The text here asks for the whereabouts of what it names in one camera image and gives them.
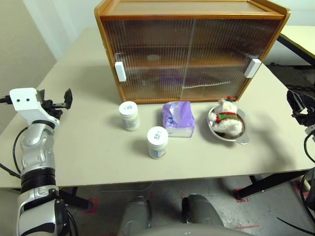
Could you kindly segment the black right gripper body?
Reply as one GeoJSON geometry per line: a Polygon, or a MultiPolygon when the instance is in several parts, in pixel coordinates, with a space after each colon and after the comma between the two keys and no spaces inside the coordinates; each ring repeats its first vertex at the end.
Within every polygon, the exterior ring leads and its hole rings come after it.
{"type": "Polygon", "coordinates": [[[315,123],[315,99],[306,94],[294,94],[295,108],[292,117],[300,125],[313,125],[315,123]]]}

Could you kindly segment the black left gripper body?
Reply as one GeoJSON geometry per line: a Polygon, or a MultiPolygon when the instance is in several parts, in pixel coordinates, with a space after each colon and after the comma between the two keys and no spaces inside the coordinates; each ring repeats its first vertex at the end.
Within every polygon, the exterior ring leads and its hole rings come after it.
{"type": "Polygon", "coordinates": [[[61,109],[64,108],[64,103],[53,103],[52,100],[43,100],[41,107],[47,114],[56,118],[57,120],[60,120],[63,114],[61,109]]]}

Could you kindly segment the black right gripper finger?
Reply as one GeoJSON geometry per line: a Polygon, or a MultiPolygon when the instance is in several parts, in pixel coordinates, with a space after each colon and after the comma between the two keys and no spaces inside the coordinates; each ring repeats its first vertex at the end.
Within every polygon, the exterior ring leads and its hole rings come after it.
{"type": "Polygon", "coordinates": [[[288,90],[286,99],[293,111],[302,111],[302,103],[300,96],[292,90],[288,90]]]}

